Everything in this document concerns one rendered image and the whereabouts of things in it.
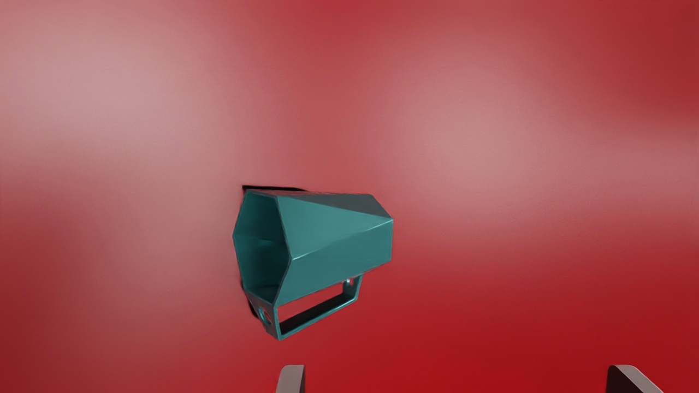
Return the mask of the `teal faceted mug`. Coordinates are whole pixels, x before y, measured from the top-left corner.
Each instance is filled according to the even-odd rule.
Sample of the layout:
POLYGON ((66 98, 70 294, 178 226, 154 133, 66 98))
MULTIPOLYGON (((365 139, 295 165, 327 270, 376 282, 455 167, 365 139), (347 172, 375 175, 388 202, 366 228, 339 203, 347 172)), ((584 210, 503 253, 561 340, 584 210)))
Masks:
POLYGON ((394 219, 370 194, 243 186, 232 239, 249 307, 285 340, 351 305, 391 261, 394 219))

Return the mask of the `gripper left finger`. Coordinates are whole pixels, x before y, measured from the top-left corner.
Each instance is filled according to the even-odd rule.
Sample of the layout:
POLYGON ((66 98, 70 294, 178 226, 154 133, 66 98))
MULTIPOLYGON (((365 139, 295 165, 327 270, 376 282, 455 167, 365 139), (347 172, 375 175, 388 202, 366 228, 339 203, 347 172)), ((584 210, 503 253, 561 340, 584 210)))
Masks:
POLYGON ((302 364, 284 366, 277 381, 276 393, 305 393, 305 391, 305 366, 302 364))

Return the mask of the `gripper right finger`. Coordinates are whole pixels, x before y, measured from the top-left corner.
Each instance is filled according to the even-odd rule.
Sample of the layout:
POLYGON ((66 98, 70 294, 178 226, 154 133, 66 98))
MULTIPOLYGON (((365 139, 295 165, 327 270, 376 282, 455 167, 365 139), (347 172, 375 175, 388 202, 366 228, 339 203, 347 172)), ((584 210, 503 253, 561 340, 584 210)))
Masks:
POLYGON ((614 364, 607 369, 606 393, 664 393, 638 368, 614 364))

